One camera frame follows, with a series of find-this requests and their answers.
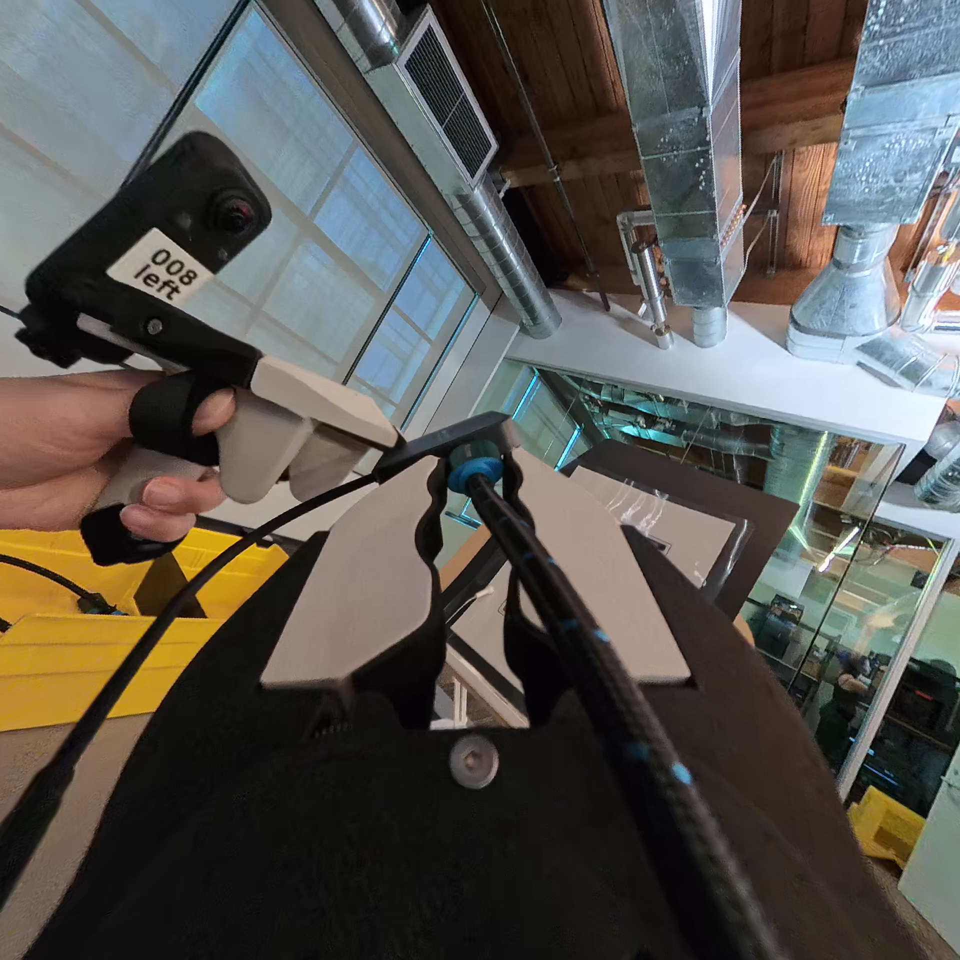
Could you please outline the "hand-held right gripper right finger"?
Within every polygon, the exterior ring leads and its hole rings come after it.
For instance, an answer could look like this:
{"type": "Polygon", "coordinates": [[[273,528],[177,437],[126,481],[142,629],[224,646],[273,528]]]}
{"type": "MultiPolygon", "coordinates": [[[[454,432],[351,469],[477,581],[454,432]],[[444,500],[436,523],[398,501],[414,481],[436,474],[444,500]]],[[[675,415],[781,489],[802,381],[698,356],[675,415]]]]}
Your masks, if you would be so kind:
{"type": "MultiPolygon", "coordinates": [[[[525,450],[513,454],[518,476],[511,506],[557,561],[634,681],[678,686],[690,667],[628,542],[626,520],[642,515],[652,494],[593,467],[567,476],[525,450]]],[[[508,575],[503,646],[518,678],[532,727],[546,724],[572,680],[542,618],[520,582],[508,575]]]]}

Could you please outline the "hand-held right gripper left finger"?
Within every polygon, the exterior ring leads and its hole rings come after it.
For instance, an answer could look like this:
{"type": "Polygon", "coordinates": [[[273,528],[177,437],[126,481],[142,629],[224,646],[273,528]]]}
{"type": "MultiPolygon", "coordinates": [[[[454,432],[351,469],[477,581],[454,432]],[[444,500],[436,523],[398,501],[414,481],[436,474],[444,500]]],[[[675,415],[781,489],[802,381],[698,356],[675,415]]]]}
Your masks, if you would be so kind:
{"type": "Polygon", "coordinates": [[[260,676],[270,691],[328,691],[347,710],[387,698],[404,728],[429,728],[447,654],[436,558],[447,471],[426,456],[330,529],[260,676]]]}

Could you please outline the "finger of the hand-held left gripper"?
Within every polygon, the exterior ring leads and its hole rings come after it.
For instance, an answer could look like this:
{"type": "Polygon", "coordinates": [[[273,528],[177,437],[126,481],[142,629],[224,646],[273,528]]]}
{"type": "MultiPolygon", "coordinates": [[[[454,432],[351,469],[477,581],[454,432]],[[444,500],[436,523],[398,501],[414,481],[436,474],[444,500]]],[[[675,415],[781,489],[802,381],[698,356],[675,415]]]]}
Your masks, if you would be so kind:
{"type": "Polygon", "coordinates": [[[400,432],[371,396],[314,370],[263,356],[250,378],[249,391],[263,401],[378,450],[393,450],[400,443],[400,432]]]}
{"type": "Polygon", "coordinates": [[[248,390],[235,391],[231,420],[216,432],[222,489],[238,503],[257,503],[282,481],[297,501],[346,482],[366,442],[293,414],[248,390]]]}

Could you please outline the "black adapter with thin cable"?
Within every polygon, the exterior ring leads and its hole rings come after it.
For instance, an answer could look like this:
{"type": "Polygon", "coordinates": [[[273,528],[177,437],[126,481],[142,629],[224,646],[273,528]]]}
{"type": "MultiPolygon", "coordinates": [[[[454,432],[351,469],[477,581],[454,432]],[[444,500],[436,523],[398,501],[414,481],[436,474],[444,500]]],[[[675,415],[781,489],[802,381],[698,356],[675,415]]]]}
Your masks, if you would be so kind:
{"type": "Polygon", "coordinates": [[[186,582],[153,618],[131,651],[94,697],[90,706],[80,715],[52,758],[36,772],[15,806],[2,821],[1,907],[6,907],[27,865],[41,846],[45,834],[59,813],[81,757],[98,735],[109,714],[148,656],[160,643],[179,614],[196,598],[200,589],[243,552],[275,533],[282,526],[358,492],[370,484],[383,484],[426,456],[436,455],[441,462],[445,463],[454,450],[470,443],[484,442],[492,446],[495,461],[501,465],[503,453],[519,444],[514,439],[514,433],[507,414],[487,412],[408,441],[398,449],[385,453],[371,473],[302,501],[254,528],[211,559],[195,577],[186,582]]]}

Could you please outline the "person's left hand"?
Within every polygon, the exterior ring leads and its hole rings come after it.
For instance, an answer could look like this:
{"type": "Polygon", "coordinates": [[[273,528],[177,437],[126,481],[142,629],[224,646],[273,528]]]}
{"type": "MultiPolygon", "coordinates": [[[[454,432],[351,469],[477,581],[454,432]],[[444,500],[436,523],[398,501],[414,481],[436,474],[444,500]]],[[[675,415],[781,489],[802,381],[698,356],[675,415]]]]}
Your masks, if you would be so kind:
{"type": "MultiPolygon", "coordinates": [[[[1,528],[75,530],[127,458],[129,408],[146,370],[1,381],[1,528]]],[[[226,501],[219,475],[162,475],[121,512],[139,539],[173,543],[226,501]]]]}

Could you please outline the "laminated instruction sheet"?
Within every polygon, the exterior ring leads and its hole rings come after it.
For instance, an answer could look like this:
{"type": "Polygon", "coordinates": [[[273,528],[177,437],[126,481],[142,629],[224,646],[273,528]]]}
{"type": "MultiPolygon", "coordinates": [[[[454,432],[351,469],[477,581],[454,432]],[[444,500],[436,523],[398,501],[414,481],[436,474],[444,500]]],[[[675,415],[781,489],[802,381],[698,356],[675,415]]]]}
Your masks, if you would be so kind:
{"type": "Polygon", "coordinates": [[[617,523],[646,538],[703,595],[714,599],[750,538],[751,524],[693,505],[689,498],[576,466],[571,479],[617,523]]]}

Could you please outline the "black sign board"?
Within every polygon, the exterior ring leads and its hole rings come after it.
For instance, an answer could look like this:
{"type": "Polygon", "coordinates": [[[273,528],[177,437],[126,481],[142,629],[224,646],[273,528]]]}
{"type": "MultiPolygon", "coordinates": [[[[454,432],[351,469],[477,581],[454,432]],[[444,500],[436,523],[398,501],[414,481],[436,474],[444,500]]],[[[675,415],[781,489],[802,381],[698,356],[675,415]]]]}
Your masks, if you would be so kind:
{"type": "Polygon", "coordinates": [[[688,498],[695,507],[717,516],[750,522],[751,533],[744,549],[750,548],[759,554],[757,559],[763,561],[759,575],[798,512],[798,506],[786,499],[739,485],[694,464],[672,461],[661,454],[620,441],[599,443],[560,472],[571,478],[572,471],[578,466],[688,498]]]}

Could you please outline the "large grid window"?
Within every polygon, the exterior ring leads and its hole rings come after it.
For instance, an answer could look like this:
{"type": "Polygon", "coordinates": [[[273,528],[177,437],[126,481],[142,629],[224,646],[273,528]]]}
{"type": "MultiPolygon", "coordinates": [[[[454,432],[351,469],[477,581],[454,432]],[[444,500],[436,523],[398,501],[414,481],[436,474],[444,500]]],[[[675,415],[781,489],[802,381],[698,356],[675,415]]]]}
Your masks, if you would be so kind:
{"type": "Polygon", "coordinates": [[[137,161],[202,130],[270,226],[186,305],[408,426],[477,301],[257,2],[1,3],[2,310],[137,161]]]}

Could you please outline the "narrow glass window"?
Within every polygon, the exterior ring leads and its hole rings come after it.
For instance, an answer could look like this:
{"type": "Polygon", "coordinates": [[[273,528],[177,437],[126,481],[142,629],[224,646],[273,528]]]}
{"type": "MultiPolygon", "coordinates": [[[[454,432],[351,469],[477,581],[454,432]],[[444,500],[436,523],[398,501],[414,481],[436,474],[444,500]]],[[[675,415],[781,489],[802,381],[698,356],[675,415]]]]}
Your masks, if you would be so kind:
{"type": "Polygon", "coordinates": [[[557,471],[591,447],[572,401],[558,398],[546,375],[534,366],[502,361],[486,388],[484,403],[487,410],[510,415],[523,449],[557,471]]]}

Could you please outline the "shiny metal pipe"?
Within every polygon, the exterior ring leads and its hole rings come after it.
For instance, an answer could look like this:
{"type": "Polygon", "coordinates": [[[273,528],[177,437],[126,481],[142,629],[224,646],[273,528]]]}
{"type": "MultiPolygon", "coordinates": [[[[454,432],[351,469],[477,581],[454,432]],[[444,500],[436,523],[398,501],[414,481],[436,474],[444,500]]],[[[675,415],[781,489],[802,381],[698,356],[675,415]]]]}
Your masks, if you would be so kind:
{"type": "Polygon", "coordinates": [[[666,302],[658,264],[656,244],[641,236],[642,228],[653,228],[655,218],[650,209],[625,210],[617,214],[616,224],[630,278],[644,299],[656,345],[663,351],[674,346],[673,333],[667,322],[666,302]]]}

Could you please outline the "metal air vent unit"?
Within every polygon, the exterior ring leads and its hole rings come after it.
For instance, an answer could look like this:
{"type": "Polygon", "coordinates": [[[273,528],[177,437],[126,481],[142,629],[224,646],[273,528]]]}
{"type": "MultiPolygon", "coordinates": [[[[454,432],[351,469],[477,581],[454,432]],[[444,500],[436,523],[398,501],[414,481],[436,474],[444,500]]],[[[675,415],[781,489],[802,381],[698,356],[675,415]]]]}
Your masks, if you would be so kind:
{"type": "Polygon", "coordinates": [[[438,190],[447,197],[472,193],[498,142],[432,7],[316,6],[438,190]]]}

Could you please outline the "small yellow plastic bin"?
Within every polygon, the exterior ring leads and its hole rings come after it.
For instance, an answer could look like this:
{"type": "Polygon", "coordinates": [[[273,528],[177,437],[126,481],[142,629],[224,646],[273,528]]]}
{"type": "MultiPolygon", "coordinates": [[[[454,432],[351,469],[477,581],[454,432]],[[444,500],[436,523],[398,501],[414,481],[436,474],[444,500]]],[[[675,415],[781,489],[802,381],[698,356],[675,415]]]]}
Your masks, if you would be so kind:
{"type": "Polygon", "coordinates": [[[927,825],[926,818],[875,786],[852,802],[846,816],[863,855],[903,871],[927,825]]]}

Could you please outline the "spiral metal duct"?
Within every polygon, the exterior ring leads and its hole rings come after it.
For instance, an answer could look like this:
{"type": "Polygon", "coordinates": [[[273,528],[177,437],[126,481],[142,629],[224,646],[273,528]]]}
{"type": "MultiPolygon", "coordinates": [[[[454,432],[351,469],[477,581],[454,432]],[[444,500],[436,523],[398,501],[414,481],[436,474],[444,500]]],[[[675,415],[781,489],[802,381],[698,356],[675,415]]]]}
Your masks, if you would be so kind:
{"type": "Polygon", "coordinates": [[[494,179],[484,173],[474,186],[455,193],[451,209],[526,335],[543,340],[557,333],[562,317],[494,179]]]}

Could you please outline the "wide rectangular metal duct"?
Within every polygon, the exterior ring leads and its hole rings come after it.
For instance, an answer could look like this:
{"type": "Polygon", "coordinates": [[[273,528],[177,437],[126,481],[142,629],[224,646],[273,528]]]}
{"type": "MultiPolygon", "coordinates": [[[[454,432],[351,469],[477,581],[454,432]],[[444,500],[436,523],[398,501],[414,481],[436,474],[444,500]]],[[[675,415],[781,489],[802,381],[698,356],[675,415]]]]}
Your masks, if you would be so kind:
{"type": "Polygon", "coordinates": [[[788,352],[958,398],[958,358],[902,330],[889,253],[958,133],[959,3],[870,1],[822,222],[831,258],[790,308],[788,352]]]}

